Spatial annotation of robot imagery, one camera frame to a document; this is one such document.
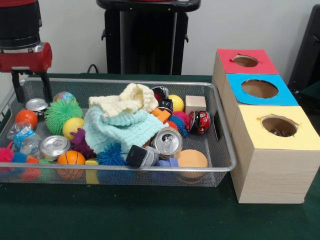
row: stacked wooden boxes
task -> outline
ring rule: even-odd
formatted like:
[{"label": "stacked wooden boxes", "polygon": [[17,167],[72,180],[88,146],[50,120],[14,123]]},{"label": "stacked wooden boxes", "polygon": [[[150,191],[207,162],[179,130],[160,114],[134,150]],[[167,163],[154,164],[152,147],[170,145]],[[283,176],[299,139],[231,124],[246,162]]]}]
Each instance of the stacked wooden boxes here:
[{"label": "stacked wooden boxes", "polygon": [[218,49],[212,83],[237,154],[239,203],[303,203],[320,166],[320,137],[266,52]]}]

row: wire mesh basket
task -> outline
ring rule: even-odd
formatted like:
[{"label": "wire mesh basket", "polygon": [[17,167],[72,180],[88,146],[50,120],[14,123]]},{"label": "wire mesh basket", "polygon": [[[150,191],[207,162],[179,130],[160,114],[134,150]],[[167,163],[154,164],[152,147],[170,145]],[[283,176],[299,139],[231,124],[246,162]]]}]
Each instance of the wire mesh basket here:
[{"label": "wire mesh basket", "polygon": [[[170,93],[180,96],[204,96],[211,127],[205,135],[189,135],[183,139],[183,150],[194,149],[203,153],[209,167],[131,167],[106,165],[63,165],[0,162],[2,183],[42,184],[102,184],[144,186],[197,186],[217,187],[227,172],[236,166],[234,148],[227,129],[225,116],[217,89],[209,83],[152,82],[127,80],[92,80],[51,78],[53,95],[67,91],[75,95],[85,112],[91,96],[119,95],[129,83],[139,83],[150,88],[164,86]],[[23,81],[26,100],[43,98],[43,84],[38,78]],[[12,89],[0,105],[0,147],[10,140],[7,134],[15,123],[16,114],[25,106],[18,103]],[[42,139],[52,135],[44,120],[40,121],[36,133]]]}]

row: knitted cloth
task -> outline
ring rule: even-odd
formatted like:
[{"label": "knitted cloth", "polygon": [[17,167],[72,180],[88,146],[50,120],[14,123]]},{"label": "knitted cloth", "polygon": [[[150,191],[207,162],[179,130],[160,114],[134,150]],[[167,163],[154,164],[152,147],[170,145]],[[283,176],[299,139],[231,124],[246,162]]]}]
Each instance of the knitted cloth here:
[{"label": "knitted cloth", "polygon": [[142,84],[130,83],[119,96],[91,96],[89,106],[103,109],[103,117],[115,117],[123,111],[136,113],[143,109],[151,113],[158,107],[154,92]]},{"label": "knitted cloth", "polygon": [[132,145],[142,147],[168,126],[142,109],[135,114],[123,111],[107,119],[104,119],[103,114],[100,107],[93,106],[84,119],[86,143],[96,154],[103,152],[108,144],[116,142],[121,144],[124,153],[128,153]]}]

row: yellow box top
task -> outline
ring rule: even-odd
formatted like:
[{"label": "yellow box top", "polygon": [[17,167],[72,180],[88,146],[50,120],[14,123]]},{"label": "yellow box top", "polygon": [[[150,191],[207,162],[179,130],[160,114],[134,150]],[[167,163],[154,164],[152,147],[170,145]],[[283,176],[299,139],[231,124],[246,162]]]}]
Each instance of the yellow box top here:
[{"label": "yellow box top", "polygon": [[239,109],[255,149],[320,150],[320,137],[300,106]]}]

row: metal can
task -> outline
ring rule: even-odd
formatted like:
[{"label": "metal can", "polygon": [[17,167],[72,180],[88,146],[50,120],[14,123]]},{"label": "metal can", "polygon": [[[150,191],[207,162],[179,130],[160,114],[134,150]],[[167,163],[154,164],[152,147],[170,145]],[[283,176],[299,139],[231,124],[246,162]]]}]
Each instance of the metal can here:
[{"label": "metal can", "polygon": [[34,98],[25,104],[25,108],[33,111],[38,117],[43,116],[48,107],[48,103],[44,99]]},{"label": "metal can", "polygon": [[172,127],[165,127],[152,140],[151,146],[160,152],[163,160],[176,158],[182,150],[182,137]]},{"label": "metal can", "polygon": [[155,86],[151,88],[151,90],[154,92],[154,97],[158,100],[158,102],[169,97],[169,90],[164,86]]},{"label": "metal can", "polygon": [[159,109],[168,111],[171,115],[174,112],[174,103],[171,99],[164,99],[159,102]]},{"label": "metal can", "polygon": [[190,112],[189,121],[189,132],[192,134],[203,135],[211,126],[210,114],[207,111]]},{"label": "metal can", "polygon": [[71,147],[70,141],[64,136],[49,136],[44,139],[40,146],[40,151],[46,159],[55,161]]}]

